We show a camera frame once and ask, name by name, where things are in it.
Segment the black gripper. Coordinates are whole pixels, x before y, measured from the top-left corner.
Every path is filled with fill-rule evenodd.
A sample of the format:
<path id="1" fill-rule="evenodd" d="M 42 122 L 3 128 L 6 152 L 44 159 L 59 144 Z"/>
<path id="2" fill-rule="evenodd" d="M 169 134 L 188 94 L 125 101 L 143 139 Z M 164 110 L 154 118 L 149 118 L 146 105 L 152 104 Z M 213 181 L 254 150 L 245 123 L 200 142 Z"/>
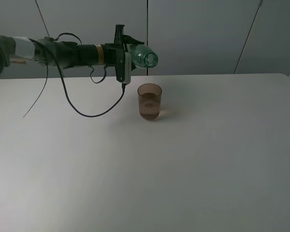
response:
<path id="1" fill-rule="evenodd" d="M 124 35 L 125 25 L 116 25 L 113 43 L 104 45 L 106 55 L 105 64 L 107 67 L 115 67 L 116 73 L 123 73 L 125 68 L 125 46 L 124 44 L 143 45 L 144 42 L 136 40 L 129 35 Z"/>

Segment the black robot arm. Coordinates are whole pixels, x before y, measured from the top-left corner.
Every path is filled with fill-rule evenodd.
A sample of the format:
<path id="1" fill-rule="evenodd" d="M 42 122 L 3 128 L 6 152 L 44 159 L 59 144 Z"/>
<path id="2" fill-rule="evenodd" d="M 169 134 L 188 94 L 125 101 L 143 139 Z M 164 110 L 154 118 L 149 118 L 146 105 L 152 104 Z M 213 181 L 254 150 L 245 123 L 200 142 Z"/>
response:
<path id="1" fill-rule="evenodd" d="M 116 25 L 113 43 L 105 44 L 60 42 L 58 38 L 51 37 L 36 41 L 28 37 L 0 35 L 0 75 L 13 59 L 27 59 L 59 69 L 96 65 L 114 67 L 117 81 L 126 82 L 128 45 L 144 43 L 125 35 L 123 28 L 124 25 Z"/>

